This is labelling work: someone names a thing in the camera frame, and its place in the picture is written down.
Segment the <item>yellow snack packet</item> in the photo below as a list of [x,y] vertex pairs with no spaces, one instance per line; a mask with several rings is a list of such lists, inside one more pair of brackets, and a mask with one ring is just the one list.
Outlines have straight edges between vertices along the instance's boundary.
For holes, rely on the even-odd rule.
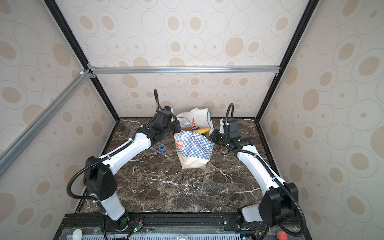
[[198,133],[198,134],[200,134],[200,135],[209,134],[209,132],[210,132],[210,129],[209,129],[209,128],[198,129],[198,130],[196,130],[196,133]]

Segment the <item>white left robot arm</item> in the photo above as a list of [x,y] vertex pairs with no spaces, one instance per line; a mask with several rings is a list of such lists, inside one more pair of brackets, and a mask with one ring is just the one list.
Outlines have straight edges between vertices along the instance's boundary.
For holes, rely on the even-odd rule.
[[[173,114],[171,107],[161,107],[158,91],[154,89],[156,101],[155,115],[140,126],[133,137],[115,150],[99,158],[91,156],[86,166],[77,172],[67,185],[67,194],[77,200],[92,200],[98,204],[102,213],[113,221],[119,221],[126,213],[117,194],[115,174],[141,152],[153,147],[165,137],[181,132],[180,121]],[[84,176],[84,185],[90,196],[80,196],[72,192],[75,180]]]

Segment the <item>blue checkered paper bag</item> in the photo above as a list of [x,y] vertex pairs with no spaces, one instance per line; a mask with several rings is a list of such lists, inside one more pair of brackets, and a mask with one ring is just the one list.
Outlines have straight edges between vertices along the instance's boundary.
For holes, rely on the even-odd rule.
[[[190,112],[177,115],[181,132],[174,134],[174,140],[183,169],[205,168],[210,161],[214,143],[210,141],[210,134],[214,130],[211,111],[195,108]],[[209,128],[209,134],[200,135],[198,129]]]

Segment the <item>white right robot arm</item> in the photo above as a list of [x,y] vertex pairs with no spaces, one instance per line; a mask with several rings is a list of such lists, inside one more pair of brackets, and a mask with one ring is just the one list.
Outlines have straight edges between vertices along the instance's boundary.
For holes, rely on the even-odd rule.
[[267,229],[278,226],[293,237],[304,236],[307,222],[299,205],[297,186],[276,174],[249,138],[241,134],[234,109],[234,104],[229,104],[221,128],[213,131],[210,140],[233,153],[249,169],[263,194],[258,205],[239,210],[239,227],[248,230],[251,224],[258,222]]

